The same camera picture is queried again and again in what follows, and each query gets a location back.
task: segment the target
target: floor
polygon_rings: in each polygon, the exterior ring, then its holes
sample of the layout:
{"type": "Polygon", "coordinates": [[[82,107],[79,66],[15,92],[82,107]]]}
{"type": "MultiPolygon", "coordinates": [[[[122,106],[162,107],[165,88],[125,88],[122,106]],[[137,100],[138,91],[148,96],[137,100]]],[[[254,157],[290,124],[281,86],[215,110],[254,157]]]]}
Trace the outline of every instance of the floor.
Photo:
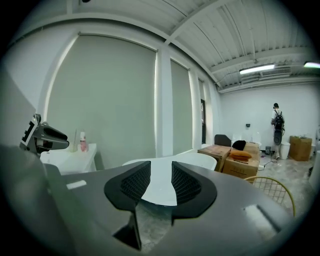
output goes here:
{"type": "MultiPolygon", "coordinates": [[[[270,162],[270,155],[262,153],[260,165],[265,165],[264,170],[259,170],[258,176],[266,176],[274,178],[283,183],[291,192],[296,217],[306,213],[313,201],[315,193],[310,186],[308,179],[309,168],[314,164],[314,157],[308,161],[295,161],[288,158],[287,160],[277,160],[277,163],[270,162]]],[[[293,213],[293,207],[288,194],[285,195],[282,204],[289,213],[293,213]]]]}
{"type": "MultiPolygon", "coordinates": [[[[291,192],[296,216],[300,216],[308,211],[313,200],[314,191],[308,179],[309,168],[313,166],[314,159],[308,162],[298,162],[293,159],[281,160],[276,163],[270,162],[270,155],[262,153],[260,165],[265,165],[264,170],[259,170],[258,176],[274,178],[283,183],[291,192]]],[[[290,213],[293,207],[289,196],[286,194],[281,203],[290,213]]],[[[147,254],[166,235],[171,228],[170,206],[161,206],[141,200],[136,207],[136,218],[141,239],[141,252],[147,254]]]]}

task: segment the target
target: black backpack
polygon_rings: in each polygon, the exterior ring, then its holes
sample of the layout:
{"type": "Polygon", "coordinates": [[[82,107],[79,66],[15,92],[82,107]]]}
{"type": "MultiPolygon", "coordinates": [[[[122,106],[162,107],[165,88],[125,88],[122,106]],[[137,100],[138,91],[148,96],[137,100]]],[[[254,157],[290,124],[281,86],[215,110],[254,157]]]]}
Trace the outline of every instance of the black backpack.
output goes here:
{"type": "Polygon", "coordinates": [[[284,127],[284,119],[282,116],[282,111],[280,114],[277,113],[277,111],[275,111],[275,119],[274,119],[274,129],[278,130],[278,131],[282,131],[283,127],[284,127]]]}

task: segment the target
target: pink bottle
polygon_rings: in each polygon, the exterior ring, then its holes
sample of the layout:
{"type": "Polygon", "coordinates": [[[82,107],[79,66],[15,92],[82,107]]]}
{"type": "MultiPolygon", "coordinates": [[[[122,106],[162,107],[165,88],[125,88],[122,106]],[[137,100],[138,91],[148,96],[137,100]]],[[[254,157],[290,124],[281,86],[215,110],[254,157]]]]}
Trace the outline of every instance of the pink bottle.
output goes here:
{"type": "Polygon", "coordinates": [[[82,152],[88,151],[88,144],[86,142],[86,134],[84,131],[80,132],[80,148],[82,152]]]}

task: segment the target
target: white desk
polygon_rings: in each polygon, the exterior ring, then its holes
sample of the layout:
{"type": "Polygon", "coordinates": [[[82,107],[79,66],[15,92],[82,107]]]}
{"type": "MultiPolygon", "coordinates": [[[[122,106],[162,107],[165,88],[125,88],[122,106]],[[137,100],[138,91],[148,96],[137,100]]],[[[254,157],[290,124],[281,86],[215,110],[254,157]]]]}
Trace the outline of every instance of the white desk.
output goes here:
{"type": "Polygon", "coordinates": [[[44,164],[57,166],[62,175],[87,173],[97,170],[95,165],[96,153],[97,144],[89,144],[87,152],[82,152],[80,145],[78,145],[76,152],[70,152],[69,148],[43,152],[40,160],[44,164]]]}
{"type": "Polygon", "coordinates": [[[210,169],[214,172],[217,161],[206,154],[185,153],[168,157],[135,159],[123,164],[128,165],[139,161],[151,161],[150,184],[141,199],[163,206],[176,206],[176,191],[171,183],[172,161],[210,169]]]}

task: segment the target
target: ceiling light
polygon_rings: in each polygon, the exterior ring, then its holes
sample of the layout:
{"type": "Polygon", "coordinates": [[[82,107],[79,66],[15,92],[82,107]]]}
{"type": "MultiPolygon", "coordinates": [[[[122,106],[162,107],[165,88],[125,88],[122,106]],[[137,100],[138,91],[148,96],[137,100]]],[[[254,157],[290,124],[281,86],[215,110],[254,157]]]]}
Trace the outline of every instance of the ceiling light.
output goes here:
{"type": "Polygon", "coordinates": [[[320,69],[320,64],[319,63],[315,63],[315,62],[306,62],[304,64],[305,68],[317,68],[320,69]]]}
{"type": "Polygon", "coordinates": [[[258,72],[263,70],[273,70],[275,68],[274,64],[262,65],[262,66],[254,66],[250,68],[245,68],[240,70],[240,75],[248,74],[251,72],[258,72]]]}

